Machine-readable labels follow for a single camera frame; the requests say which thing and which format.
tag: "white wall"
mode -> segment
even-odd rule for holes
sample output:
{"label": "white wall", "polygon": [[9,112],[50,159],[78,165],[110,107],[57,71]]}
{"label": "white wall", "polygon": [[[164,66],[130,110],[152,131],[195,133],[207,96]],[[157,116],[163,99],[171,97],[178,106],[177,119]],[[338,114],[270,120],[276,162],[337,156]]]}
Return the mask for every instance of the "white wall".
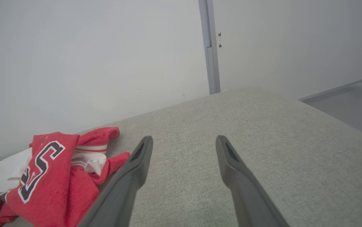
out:
{"label": "white wall", "polygon": [[362,79],[362,1],[213,2],[221,90],[299,99]]}
{"label": "white wall", "polygon": [[0,156],[206,95],[195,0],[0,0]]}

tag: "gray fabric surface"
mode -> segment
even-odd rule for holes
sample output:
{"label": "gray fabric surface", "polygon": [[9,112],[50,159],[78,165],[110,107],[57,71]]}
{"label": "gray fabric surface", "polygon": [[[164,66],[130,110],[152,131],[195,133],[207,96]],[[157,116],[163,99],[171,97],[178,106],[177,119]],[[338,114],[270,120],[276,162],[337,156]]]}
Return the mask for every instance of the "gray fabric surface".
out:
{"label": "gray fabric surface", "polygon": [[217,135],[227,136],[291,227],[362,226],[362,133],[302,102],[227,91],[105,126],[121,131],[110,156],[132,152],[145,135],[154,140],[132,227],[237,226]]}

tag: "black and white number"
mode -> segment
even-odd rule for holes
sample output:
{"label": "black and white number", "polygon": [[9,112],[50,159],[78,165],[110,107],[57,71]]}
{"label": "black and white number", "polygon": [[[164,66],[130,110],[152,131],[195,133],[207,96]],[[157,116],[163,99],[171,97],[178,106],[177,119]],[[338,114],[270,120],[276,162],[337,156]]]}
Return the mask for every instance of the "black and white number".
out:
{"label": "black and white number", "polygon": [[50,157],[52,160],[54,160],[62,153],[62,151],[64,151],[64,149],[65,147],[58,141],[49,142],[34,159],[34,164],[39,169],[40,173],[35,175],[35,172],[31,171],[29,166],[26,168],[24,174],[21,176],[21,184],[23,184],[23,186],[18,189],[18,195],[20,196],[23,203],[27,203],[30,200],[38,182],[48,171],[48,161],[44,159],[44,156],[47,155],[49,150],[52,150]]}

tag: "white stripe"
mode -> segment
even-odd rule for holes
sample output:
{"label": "white stripe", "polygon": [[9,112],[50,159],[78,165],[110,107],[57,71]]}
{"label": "white stripe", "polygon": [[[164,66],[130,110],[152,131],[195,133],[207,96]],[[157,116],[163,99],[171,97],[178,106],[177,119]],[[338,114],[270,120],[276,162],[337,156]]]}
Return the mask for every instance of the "white stripe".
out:
{"label": "white stripe", "polygon": [[79,152],[79,153],[90,153],[90,154],[106,154],[107,151],[80,151],[80,150],[76,150],[74,149],[74,152]]}
{"label": "white stripe", "polygon": [[11,190],[9,190],[6,194],[5,194],[5,203],[7,203],[7,194],[11,192]]}
{"label": "white stripe", "polygon": [[107,149],[108,144],[99,145],[99,146],[77,146],[77,149],[85,149],[85,150],[105,150]]}
{"label": "white stripe", "polygon": [[79,163],[72,163],[72,166],[81,166],[83,168],[85,168],[86,166],[81,164],[80,162]]}

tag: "gray door frame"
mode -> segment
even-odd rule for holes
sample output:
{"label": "gray door frame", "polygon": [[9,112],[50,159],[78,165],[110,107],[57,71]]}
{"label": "gray door frame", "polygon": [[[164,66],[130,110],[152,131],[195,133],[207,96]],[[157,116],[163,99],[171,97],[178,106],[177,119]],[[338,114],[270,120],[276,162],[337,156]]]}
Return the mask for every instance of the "gray door frame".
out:
{"label": "gray door frame", "polygon": [[201,14],[202,34],[204,38],[205,57],[207,62],[207,81],[209,94],[220,92],[219,63],[217,61],[216,30],[212,0],[198,0]]}

